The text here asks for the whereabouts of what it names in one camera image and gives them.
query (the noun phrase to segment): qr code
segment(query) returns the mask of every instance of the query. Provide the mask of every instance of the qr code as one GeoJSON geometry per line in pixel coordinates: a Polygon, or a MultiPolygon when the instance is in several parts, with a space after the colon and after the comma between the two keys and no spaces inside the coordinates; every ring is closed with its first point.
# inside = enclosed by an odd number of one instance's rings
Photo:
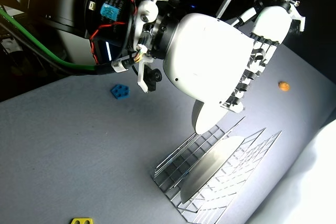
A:
{"type": "Polygon", "coordinates": [[[116,21],[119,14],[119,9],[108,4],[103,4],[100,10],[100,14],[105,18],[116,21]]]}

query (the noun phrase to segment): blue sponge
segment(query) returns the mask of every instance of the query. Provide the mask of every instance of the blue sponge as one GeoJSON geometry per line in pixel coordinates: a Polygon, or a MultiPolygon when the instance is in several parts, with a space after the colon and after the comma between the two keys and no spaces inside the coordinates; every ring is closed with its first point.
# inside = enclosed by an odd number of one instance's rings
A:
{"type": "Polygon", "coordinates": [[[130,88],[121,84],[115,85],[111,89],[111,93],[117,100],[124,99],[130,96],[130,88]]]}

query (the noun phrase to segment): green cable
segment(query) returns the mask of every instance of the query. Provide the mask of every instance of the green cable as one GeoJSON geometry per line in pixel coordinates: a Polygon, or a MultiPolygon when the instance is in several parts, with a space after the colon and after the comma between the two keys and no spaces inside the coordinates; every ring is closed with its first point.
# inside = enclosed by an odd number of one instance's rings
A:
{"type": "Polygon", "coordinates": [[[14,18],[9,16],[1,8],[0,8],[0,14],[6,20],[8,20],[10,23],[12,23],[13,26],[15,26],[22,34],[24,34],[31,42],[33,42],[38,48],[40,48],[43,52],[45,52],[55,62],[65,66],[65,67],[68,67],[68,68],[71,68],[71,69],[76,69],[76,70],[89,70],[89,71],[95,71],[96,70],[94,65],[78,65],[78,64],[66,62],[66,61],[58,58],[53,52],[51,52],[40,41],[38,41],[30,32],[28,32],[19,22],[17,22],[14,18]]]}

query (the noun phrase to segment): metal wire rack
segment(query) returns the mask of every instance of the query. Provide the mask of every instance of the metal wire rack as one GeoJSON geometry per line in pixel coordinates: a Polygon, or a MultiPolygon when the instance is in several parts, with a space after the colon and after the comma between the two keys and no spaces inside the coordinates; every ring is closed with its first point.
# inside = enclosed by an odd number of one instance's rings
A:
{"type": "Polygon", "coordinates": [[[264,128],[245,138],[217,173],[183,204],[180,198],[183,179],[218,140],[227,138],[243,120],[227,132],[216,125],[203,135],[192,134],[156,167],[153,180],[187,223],[218,223],[247,178],[282,133],[280,131],[262,141],[260,136],[264,128]]]}

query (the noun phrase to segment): gray table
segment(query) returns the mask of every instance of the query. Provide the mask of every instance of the gray table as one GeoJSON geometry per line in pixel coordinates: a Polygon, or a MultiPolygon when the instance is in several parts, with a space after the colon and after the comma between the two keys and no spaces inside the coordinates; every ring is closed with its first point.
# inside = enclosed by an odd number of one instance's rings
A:
{"type": "MultiPolygon", "coordinates": [[[[230,224],[249,218],[312,139],[336,106],[336,86],[280,46],[243,102],[246,111],[229,113],[224,129],[246,115],[236,134],[283,134],[227,209],[230,224]],[[280,80],[290,92],[278,89],[280,80]]],[[[2,222],[185,223],[151,172],[193,132],[193,103],[167,78],[142,93],[132,71],[69,77],[1,103],[2,222]],[[130,98],[111,95],[117,83],[130,98]]]]}

